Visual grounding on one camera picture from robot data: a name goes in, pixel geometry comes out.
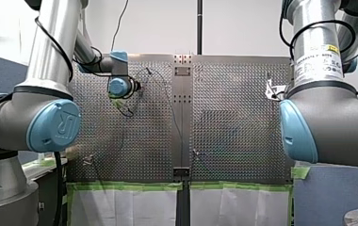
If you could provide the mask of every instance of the black pole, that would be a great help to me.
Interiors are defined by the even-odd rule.
[[[203,54],[203,0],[197,4],[197,55]]]

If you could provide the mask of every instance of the label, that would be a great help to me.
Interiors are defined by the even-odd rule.
[[[296,83],[304,79],[323,80],[343,78],[341,58],[337,53],[338,48],[326,45],[325,49],[312,51],[297,60],[294,71]]]

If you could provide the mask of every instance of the pegboard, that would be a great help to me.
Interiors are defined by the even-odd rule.
[[[172,56],[131,56],[129,74],[142,84],[123,116],[107,97],[107,77],[76,70],[74,101],[83,116],[68,150],[68,180],[170,182]]]
[[[278,104],[264,95],[267,73],[273,85],[286,84],[288,59],[191,56],[188,76],[178,76],[176,56],[129,59],[143,85],[127,103],[132,118],[107,98],[106,77],[76,71],[71,89],[83,120],[68,150],[70,182],[171,182],[182,164],[194,181],[290,183]]]
[[[268,77],[287,84],[280,57],[193,58],[191,179],[289,184],[279,104],[265,96]]]

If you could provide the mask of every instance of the robotic arm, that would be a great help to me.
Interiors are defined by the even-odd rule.
[[[73,55],[81,71],[110,77],[111,99],[127,99],[141,88],[128,75],[126,53],[96,55],[78,33],[80,12],[88,0],[26,2],[40,10],[39,27],[25,81],[0,96],[0,225],[38,223],[38,186],[26,182],[17,152],[61,152],[79,132],[81,115],[68,89]]]
[[[343,81],[356,64],[358,0],[290,0],[283,11],[295,33],[294,87],[280,104],[285,151],[294,160],[358,167],[358,92]]]

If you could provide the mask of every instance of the white wall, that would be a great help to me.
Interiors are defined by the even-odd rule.
[[[278,0],[204,0],[203,53],[205,55],[283,56],[278,24]],[[125,0],[90,0],[86,22],[93,46],[104,53]],[[26,64],[34,35],[32,11],[24,0],[0,0],[0,57]],[[129,53],[189,54],[197,49],[196,0],[129,0],[115,49]],[[285,36],[292,28],[285,22]],[[358,89],[358,70],[347,76]]]
[[[28,63],[37,15],[24,0],[0,0],[0,57]]]

